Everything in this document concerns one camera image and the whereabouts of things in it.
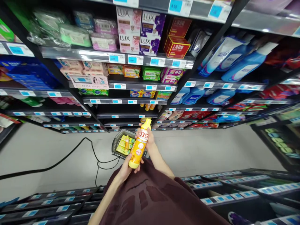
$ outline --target human hand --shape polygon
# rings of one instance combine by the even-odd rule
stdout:
[[[131,157],[132,157],[132,154],[130,153],[125,158],[125,161],[124,161],[123,165],[121,166],[120,171],[118,172],[118,174],[116,176],[117,179],[119,180],[120,184],[122,184],[125,180],[127,180],[127,178],[129,177],[129,175],[132,171],[132,168],[128,166]],[[141,159],[141,162],[140,162],[139,166],[134,170],[134,173],[137,173],[138,171],[140,171],[141,163],[142,164],[144,163],[143,159]]]

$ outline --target green package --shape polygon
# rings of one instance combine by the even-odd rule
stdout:
[[[143,67],[143,79],[151,80],[151,81],[159,81],[160,80],[161,69],[157,67]]]

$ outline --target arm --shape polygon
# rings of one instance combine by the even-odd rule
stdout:
[[[171,179],[175,178],[174,173],[172,170],[169,168],[169,166],[166,164],[164,161],[162,155],[160,154],[155,141],[154,141],[154,135],[151,131],[151,129],[148,128],[148,134],[149,138],[146,144],[146,149],[150,155],[150,158],[152,160],[152,163],[154,165],[154,168],[165,174],[166,176],[170,177]],[[140,136],[141,129],[139,128],[136,133],[136,138]]]

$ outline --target electrical cord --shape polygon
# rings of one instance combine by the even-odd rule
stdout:
[[[12,178],[12,177],[18,177],[18,176],[27,175],[27,174],[32,174],[32,173],[42,173],[42,172],[51,170],[52,168],[54,168],[54,167],[56,167],[57,165],[59,165],[60,163],[62,163],[66,158],[68,158],[68,157],[69,157],[69,156],[70,156],[70,155],[78,148],[78,146],[84,141],[84,139],[87,139],[87,140],[90,141],[91,144],[92,144],[92,149],[93,149],[93,152],[94,152],[94,156],[95,156],[95,158],[96,158],[97,161],[98,161],[98,162],[97,162],[97,166],[98,166],[97,175],[98,175],[99,168],[105,169],[105,170],[109,170],[109,169],[115,168],[115,167],[118,165],[121,156],[119,156],[119,157],[117,157],[117,158],[115,158],[115,159],[113,159],[113,160],[107,161],[107,162],[101,162],[101,161],[97,158],[97,156],[96,156],[96,154],[95,154],[95,150],[94,150],[94,147],[93,147],[93,142],[92,142],[90,139],[88,139],[87,137],[85,137],[85,138],[83,138],[83,139],[79,142],[79,144],[78,144],[78,145],[77,145],[77,146],[76,146],[69,154],[67,154],[64,158],[62,158],[60,161],[58,161],[58,162],[57,162],[56,164],[54,164],[53,166],[50,166],[50,167],[45,168],[45,169],[27,170],[27,171],[22,171],[22,172],[15,172],[15,173],[10,173],[10,174],[1,175],[1,176],[0,176],[0,180],[4,180],[4,179],[7,179],[7,178]],[[118,160],[117,164],[116,164],[114,167],[112,167],[112,168],[102,168],[102,167],[100,167],[100,163],[110,163],[110,162],[112,162],[112,161],[114,161],[114,160],[116,160],[116,159],[119,159],[119,160]]]

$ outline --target store aisle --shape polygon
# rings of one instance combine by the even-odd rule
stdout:
[[[217,173],[246,168],[284,170],[279,161],[248,125],[217,130],[154,131],[159,150],[176,176]],[[111,146],[116,133],[59,134],[24,124],[0,152],[1,175],[49,167],[66,156],[82,138],[93,141],[96,155],[105,162],[115,158]],[[115,166],[116,161],[102,164]],[[120,159],[118,168],[123,163]],[[105,185],[113,173],[99,170],[97,185]],[[0,189],[51,192],[95,185],[97,161],[84,140],[64,162],[43,174],[0,181]]]

